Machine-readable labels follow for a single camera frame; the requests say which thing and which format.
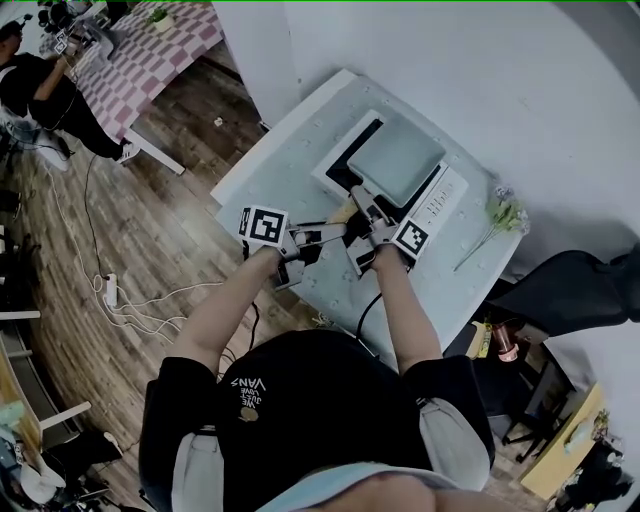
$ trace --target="white sneaker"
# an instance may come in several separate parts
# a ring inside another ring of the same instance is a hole
[[[131,142],[125,142],[122,146],[122,156],[117,160],[119,164],[125,163],[140,153],[140,148]]]

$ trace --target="black t-shirt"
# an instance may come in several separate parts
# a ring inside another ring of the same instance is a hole
[[[73,82],[64,76],[48,100],[34,100],[38,87],[51,74],[55,64],[30,53],[21,53],[0,66],[0,71],[12,66],[16,69],[0,82],[0,102],[20,117],[27,115],[28,107],[33,118],[45,125],[59,119],[75,94]]]
[[[431,469],[417,401],[451,402],[493,455],[468,358],[423,361],[403,377],[351,337],[290,332],[249,352],[218,384],[209,369],[167,358],[151,383],[140,445],[143,487],[171,510],[182,438],[215,425],[224,457],[226,510],[256,510],[326,466],[378,462]]]

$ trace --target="white wall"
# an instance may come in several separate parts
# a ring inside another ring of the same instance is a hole
[[[215,9],[227,27],[227,46],[260,116],[275,124],[301,100],[284,5],[218,2]]]
[[[265,100],[268,124],[347,67],[412,105],[516,187],[533,230],[515,264],[531,268],[569,248],[609,259],[638,239],[640,19],[626,4],[279,5],[288,31],[280,18],[280,33],[259,38],[243,30],[242,17],[252,26],[250,8],[233,26],[221,17],[234,56],[234,40],[243,39],[245,49],[292,59],[285,67],[294,76],[275,73],[282,94]],[[238,61],[241,73],[253,64],[251,51]],[[252,94],[259,89],[256,77],[244,78]],[[593,373],[603,383],[614,430],[626,438],[626,469],[640,478],[640,326],[584,331],[552,348],[572,374],[587,380]],[[637,492],[598,510],[625,510]]]
[[[38,7],[37,2],[11,2],[2,3],[0,5],[0,26],[10,21],[17,20],[22,23],[22,16],[25,14],[33,15],[33,19],[27,21],[22,30],[22,44],[20,45],[20,53],[32,53],[40,55],[40,36],[44,30],[38,26]]]

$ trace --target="white table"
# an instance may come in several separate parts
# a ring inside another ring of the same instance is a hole
[[[6,405],[15,401],[22,402],[25,408],[25,414],[20,420],[20,425],[17,430],[24,439],[26,446],[30,450],[33,450],[34,453],[39,453],[42,449],[42,434],[44,430],[88,411],[91,408],[91,404],[89,402],[83,402],[49,418],[39,419],[23,391],[25,383],[20,382],[11,365],[11,360],[13,359],[31,357],[31,351],[24,350],[24,347],[22,348],[23,350],[7,352],[4,336],[0,333],[0,404]],[[33,377],[30,377],[30,379],[32,380],[32,382],[29,383],[31,389],[33,389],[34,386],[41,385],[35,369],[33,370]]]
[[[158,7],[166,9],[175,20],[164,33],[147,22]],[[90,17],[91,11],[82,18]],[[134,122],[178,74],[222,41],[215,9],[211,3],[142,2],[111,30],[124,35],[124,40],[108,61],[100,59],[97,44],[85,52],[74,68],[78,87],[108,134],[116,140],[126,138],[176,174],[182,174],[184,166],[164,151],[152,133],[145,133]]]
[[[444,160],[469,183],[457,211],[410,274],[444,349],[486,297],[521,236],[499,235],[453,271],[489,227],[485,205],[493,181],[447,134],[369,79],[342,70],[280,121],[212,190],[211,195],[222,205],[216,219],[237,237],[242,208],[251,204],[286,210],[292,223],[329,218],[340,202],[310,174],[370,109],[386,116],[398,112],[434,137],[447,151]],[[352,333],[367,304],[379,292],[372,272],[357,279],[342,240],[326,244],[318,263],[307,267],[303,282],[292,289]],[[382,301],[369,312],[363,336],[385,362],[395,364]]]

